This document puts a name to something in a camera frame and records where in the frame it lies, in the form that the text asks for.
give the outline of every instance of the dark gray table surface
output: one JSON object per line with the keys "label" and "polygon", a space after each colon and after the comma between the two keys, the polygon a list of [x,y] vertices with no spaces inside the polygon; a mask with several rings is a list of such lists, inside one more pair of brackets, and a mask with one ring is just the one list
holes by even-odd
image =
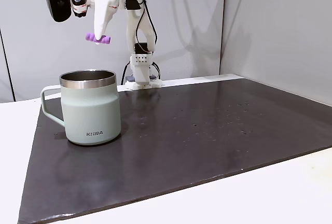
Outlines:
{"label": "dark gray table surface", "polygon": [[[19,224],[102,211],[332,147],[331,107],[247,79],[121,92],[120,103],[121,135],[94,147],[70,143],[63,127],[39,115]],[[47,105],[61,117],[60,99]]]}

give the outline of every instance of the mint green mug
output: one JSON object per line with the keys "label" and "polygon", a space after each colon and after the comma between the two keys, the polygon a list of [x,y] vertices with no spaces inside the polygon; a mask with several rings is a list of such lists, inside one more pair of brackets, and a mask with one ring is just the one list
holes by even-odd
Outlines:
{"label": "mint green mug", "polygon": [[[46,106],[45,92],[61,89],[63,120]],[[116,74],[105,70],[87,70],[60,76],[60,85],[45,87],[41,94],[44,114],[65,127],[69,141],[97,145],[120,134],[120,103]]]}

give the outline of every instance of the gray wall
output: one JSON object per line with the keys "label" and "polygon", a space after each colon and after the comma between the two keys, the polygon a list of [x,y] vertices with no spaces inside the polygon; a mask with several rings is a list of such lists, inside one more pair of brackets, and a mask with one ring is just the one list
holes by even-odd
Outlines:
{"label": "gray wall", "polygon": [[[148,0],[148,6],[163,80],[219,74],[224,0]],[[91,9],[85,18],[55,23],[46,0],[2,0],[0,27],[17,99],[38,97],[60,74],[78,69],[113,70],[119,83],[130,57],[126,21],[119,10],[106,30],[111,44],[97,46],[85,41],[93,32]]]}
{"label": "gray wall", "polygon": [[225,0],[221,73],[332,104],[332,0]]}
{"label": "gray wall", "polygon": [[9,83],[4,48],[0,37],[0,103],[12,102],[12,91]]}

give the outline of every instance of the black cable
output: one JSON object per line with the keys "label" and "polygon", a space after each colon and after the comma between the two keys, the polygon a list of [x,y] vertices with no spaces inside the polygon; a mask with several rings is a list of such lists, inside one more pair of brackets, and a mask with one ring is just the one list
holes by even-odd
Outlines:
{"label": "black cable", "polygon": [[7,72],[8,72],[8,78],[9,78],[9,84],[10,84],[10,89],[11,89],[11,93],[12,93],[12,98],[13,98],[14,101],[16,101],[15,93],[14,93],[14,87],[12,86],[12,81],[11,81],[11,76],[10,76],[9,66],[8,66],[8,60],[7,60],[7,56],[6,56],[4,40],[2,39],[1,30],[0,30],[0,41],[1,41],[0,45],[2,44],[2,48],[4,50],[4,57],[5,57],[5,62],[6,62]]}
{"label": "black cable", "polygon": [[160,70],[158,70],[157,67],[156,67],[154,64],[152,64],[152,65],[153,65],[153,67],[155,67],[155,69],[156,69],[157,72],[158,72],[158,76],[157,76],[156,78],[159,78],[159,79],[160,79]]}
{"label": "black cable", "polygon": [[121,85],[123,85],[123,81],[124,81],[124,79],[125,79],[125,75],[126,75],[127,67],[128,67],[129,64],[130,64],[130,62],[128,62],[128,63],[126,64],[126,66],[124,67],[123,74],[122,74]]}
{"label": "black cable", "polygon": [[157,32],[156,32],[156,29],[155,29],[155,26],[154,24],[152,23],[152,20],[151,20],[151,16],[150,16],[150,13],[149,13],[149,9],[147,8],[147,5],[146,5],[146,1],[143,0],[143,3],[144,3],[144,6],[146,8],[146,13],[149,17],[149,20],[150,20],[150,23],[151,23],[151,26],[152,26],[152,29],[154,29],[154,32],[155,32],[155,37],[156,37],[156,40],[155,40],[155,44],[157,43],[157,40],[158,40],[158,35],[157,35]]}
{"label": "black cable", "polygon": [[139,41],[139,38],[138,38],[138,36],[137,36],[137,32],[139,31],[139,27],[140,27],[141,21],[142,21],[142,19],[143,19],[143,17],[144,17],[144,14],[145,14],[145,9],[143,9],[143,13],[142,13],[141,18],[140,18],[140,20],[139,20],[139,23],[137,24],[137,27],[136,27],[136,40],[137,40],[137,43],[139,44],[140,48],[141,48],[143,51],[145,51],[145,52],[148,53],[148,54],[151,54],[151,52],[149,52],[149,51],[143,49],[143,47],[141,46],[141,43],[140,43],[140,41]]}
{"label": "black cable", "polygon": [[158,77],[159,77],[159,80],[160,80],[160,68],[159,68],[159,66],[155,63],[155,62],[152,62],[152,65],[156,68],[156,70],[158,71]]}

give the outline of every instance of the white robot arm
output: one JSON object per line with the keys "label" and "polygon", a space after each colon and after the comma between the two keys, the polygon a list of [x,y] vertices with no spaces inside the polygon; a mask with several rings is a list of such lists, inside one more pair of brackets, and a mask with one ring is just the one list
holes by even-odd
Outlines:
{"label": "white robot arm", "polygon": [[[62,1],[65,0],[47,0],[51,15],[58,22],[64,21],[70,16],[67,9],[66,11],[60,9],[61,14],[57,14],[60,12],[57,7],[62,5]],[[159,67],[153,62],[157,33],[152,24],[146,0],[71,0],[70,6],[77,17],[86,16],[88,7],[94,8],[94,34],[88,34],[86,39],[97,44],[109,44],[110,38],[104,35],[107,24],[118,9],[127,10],[127,42],[128,49],[132,53],[130,67],[133,70],[133,76],[129,77],[126,86],[130,89],[142,89],[162,85]],[[138,40],[138,29],[144,33],[146,43]],[[157,69],[159,79],[150,72],[151,66]]]}

